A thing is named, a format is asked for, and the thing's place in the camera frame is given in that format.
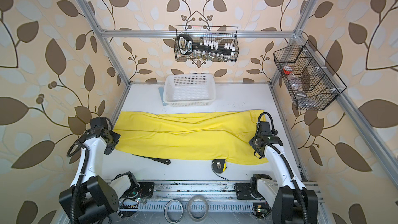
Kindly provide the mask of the yellow trousers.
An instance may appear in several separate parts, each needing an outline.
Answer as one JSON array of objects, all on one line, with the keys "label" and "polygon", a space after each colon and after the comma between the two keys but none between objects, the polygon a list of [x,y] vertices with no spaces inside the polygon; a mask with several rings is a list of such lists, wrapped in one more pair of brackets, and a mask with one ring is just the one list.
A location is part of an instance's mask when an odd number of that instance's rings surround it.
[{"label": "yellow trousers", "polygon": [[155,115],[121,112],[114,131],[117,150],[133,155],[176,160],[214,160],[240,165],[267,163],[254,156],[254,137],[261,110],[224,113]]}]

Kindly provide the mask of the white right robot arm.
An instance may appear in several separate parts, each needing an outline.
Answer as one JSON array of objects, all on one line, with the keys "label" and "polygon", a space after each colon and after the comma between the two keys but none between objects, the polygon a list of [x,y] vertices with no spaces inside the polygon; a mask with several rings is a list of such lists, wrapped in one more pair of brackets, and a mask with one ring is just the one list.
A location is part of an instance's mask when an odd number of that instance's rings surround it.
[{"label": "white right robot arm", "polygon": [[[266,121],[261,120],[264,115],[268,117]],[[261,113],[249,145],[256,158],[268,160],[274,175],[254,174],[249,183],[235,184],[236,196],[239,200],[265,200],[269,209],[257,208],[256,212],[271,215],[275,224],[315,224],[318,196],[293,171],[277,134],[271,115]]]}]

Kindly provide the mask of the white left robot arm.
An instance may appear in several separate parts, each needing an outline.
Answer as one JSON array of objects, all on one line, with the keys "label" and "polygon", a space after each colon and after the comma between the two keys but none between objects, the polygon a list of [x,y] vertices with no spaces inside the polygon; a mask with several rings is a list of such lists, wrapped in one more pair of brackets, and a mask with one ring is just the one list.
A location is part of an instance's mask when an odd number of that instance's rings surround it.
[{"label": "white left robot arm", "polygon": [[107,117],[90,120],[90,129],[69,148],[68,157],[81,152],[76,176],[70,188],[61,192],[59,202],[72,224],[101,224],[124,218],[124,200],[145,204],[154,192],[153,182],[139,183],[132,172],[111,180],[101,178],[102,161],[118,144],[120,135],[112,131]]}]

